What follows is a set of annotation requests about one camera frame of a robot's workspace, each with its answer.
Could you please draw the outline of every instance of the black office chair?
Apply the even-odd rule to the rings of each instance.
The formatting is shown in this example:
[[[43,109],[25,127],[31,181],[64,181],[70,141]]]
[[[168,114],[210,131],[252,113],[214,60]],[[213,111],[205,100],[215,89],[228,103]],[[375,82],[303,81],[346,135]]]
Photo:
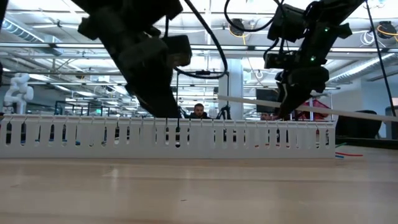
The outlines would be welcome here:
[[[377,114],[375,111],[362,110],[360,113]],[[381,121],[339,116],[336,124],[336,136],[345,138],[375,139],[381,128]]]

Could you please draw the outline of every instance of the white cable tray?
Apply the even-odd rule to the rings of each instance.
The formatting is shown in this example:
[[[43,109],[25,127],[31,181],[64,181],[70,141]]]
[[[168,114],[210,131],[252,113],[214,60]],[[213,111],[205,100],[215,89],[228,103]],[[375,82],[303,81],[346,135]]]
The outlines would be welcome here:
[[[7,114],[2,158],[334,158],[330,122]]]

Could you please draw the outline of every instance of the table surface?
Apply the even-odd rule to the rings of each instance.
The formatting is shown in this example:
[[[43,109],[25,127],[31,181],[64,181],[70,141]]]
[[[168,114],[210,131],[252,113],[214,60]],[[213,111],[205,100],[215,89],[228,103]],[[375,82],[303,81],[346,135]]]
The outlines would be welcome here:
[[[0,223],[397,223],[398,151],[346,159],[0,160]]]

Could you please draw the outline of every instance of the white column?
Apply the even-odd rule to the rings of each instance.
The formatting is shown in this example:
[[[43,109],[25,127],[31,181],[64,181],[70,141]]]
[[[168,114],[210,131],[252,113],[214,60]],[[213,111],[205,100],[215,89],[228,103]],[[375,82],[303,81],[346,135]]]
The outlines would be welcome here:
[[[229,71],[229,96],[243,97],[243,67],[241,59],[227,59]],[[225,75],[219,79],[218,94],[227,95],[228,77]],[[226,105],[226,101],[218,101],[218,109],[220,110]],[[243,119],[243,104],[229,102],[231,106],[231,117],[234,120]]]

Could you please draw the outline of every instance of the white rod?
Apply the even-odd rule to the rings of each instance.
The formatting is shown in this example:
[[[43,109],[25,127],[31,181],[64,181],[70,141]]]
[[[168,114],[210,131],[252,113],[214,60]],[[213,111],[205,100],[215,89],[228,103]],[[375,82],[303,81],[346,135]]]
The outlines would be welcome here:
[[[244,98],[238,97],[231,97],[231,96],[220,96],[218,95],[219,100],[237,102],[237,103],[249,103],[254,105],[261,105],[261,106],[270,106],[274,108],[280,108],[280,103],[272,102],[272,101],[264,101],[264,100],[249,100]],[[334,114],[339,116],[347,116],[351,118],[362,118],[362,119],[371,119],[375,121],[394,121],[398,122],[398,118],[393,116],[383,116],[383,115],[376,115],[376,114],[367,114],[367,113],[359,113],[359,112],[349,112],[349,111],[340,111],[340,110],[331,110],[326,108],[316,108],[316,107],[309,107],[309,106],[299,106],[297,108],[299,111],[308,111],[314,113],[321,113],[321,114]]]

